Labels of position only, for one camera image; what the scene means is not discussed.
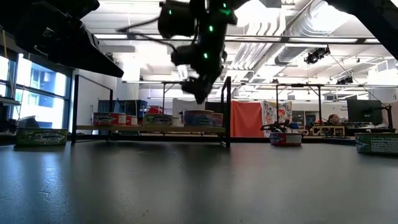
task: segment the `poster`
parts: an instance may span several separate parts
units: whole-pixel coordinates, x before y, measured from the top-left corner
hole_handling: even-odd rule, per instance
[[[292,102],[279,103],[278,113],[276,111],[276,103],[263,101],[261,104],[262,109],[262,124],[273,124],[277,121],[279,116],[279,123],[284,123],[286,120],[292,120]],[[270,132],[264,131],[264,137],[269,137]]]

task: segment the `ceiling duct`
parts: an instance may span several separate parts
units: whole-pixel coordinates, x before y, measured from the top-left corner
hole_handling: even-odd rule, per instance
[[[329,6],[325,1],[314,0],[297,20],[286,29],[284,35],[299,37],[328,36],[343,25],[349,16],[349,14]],[[273,63],[271,60],[274,60],[276,65],[288,65],[307,49],[308,47],[287,47],[285,44],[273,44],[263,59],[254,67],[254,71],[257,73],[265,64]],[[275,56],[270,52],[279,52],[279,54]]]

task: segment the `red curtain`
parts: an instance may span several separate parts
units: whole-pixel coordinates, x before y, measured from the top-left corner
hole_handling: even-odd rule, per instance
[[[231,137],[264,137],[260,103],[231,102]]]

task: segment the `wooden shelf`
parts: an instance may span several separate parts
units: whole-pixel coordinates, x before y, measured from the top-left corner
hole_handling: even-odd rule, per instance
[[[91,126],[78,125],[77,130],[105,130],[105,131],[148,131],[148,132],[195,132],[195,133],[225,133],[225,128],[218,127],[172,127],[172,126]]]

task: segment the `ceiling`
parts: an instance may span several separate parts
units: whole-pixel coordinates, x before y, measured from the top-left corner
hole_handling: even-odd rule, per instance
[[[238,17],[238,26],[228,26],[227,35],[282,35],[283,31],[294,34],[294,30],[285,30],[285,27],[292,27],[299,23],[300,18],[295,22],[291,22],[291,20],[297,14],[300,15],[299,12],[310,1],[281,1],[282,10],[267,9],[258,0],[246,3],[235,12]],[[160,12],[159,0],[107,0],[99,2],[101,3],[99,9],[82,19],[86,27],[94,34],[115,34],[117,28],[152,19],[157,17]],[[317,25],[318,30],[316,34],[322,34],[319,29],[330,25],[328,25],[330,21],[324,19],[324,17],[323,14],[317,17],[315,25]],[[159,34],[157,23],[138,27],[135,30],[144,34]],[[329,31],[331,31],[327,33],[329,37],[373,38],[367,28],[351,15],[346,15],[346,19],[341,24],[336,25]],[[182,45],[188,42],[172,41],[172,43]],[[116,55],[120,49],[129,49],[129,54],[134,56],[136,63],[141,67],[141,78],[145,80],[174,80],[176,77],[172,75],[176,68],[170,62],[171,50],[164,45],[141,40],[101,40],[100,44],[107,46],[107,49],[115,49]],[[285,83],[326,83],[330,82],[331,77],[334,79],[342,77],[344,68],[345,70],[352,70],[353,75],[358,80],[366,82],[370,68],[391,58],[390,53],[382,45],[329,45],[333,57],[325,57],[314,65],[307,65],[303,62],[304,56],[307,55],[308,50],[314,48],[303,45],[304,51],[295,55],[287,67],[275,66],[274,59],[277,55],[275,51],[281,52],[284,50],[278,50],[278,45],[281,44],[226,43],[226,52],[228,53],[226,63],[228,66],[221,77],[231,76],[234,82],[269,83],[273,78],[278,78],[279,82]],[[142,85],[141,88],[147,88],[147,85]]]

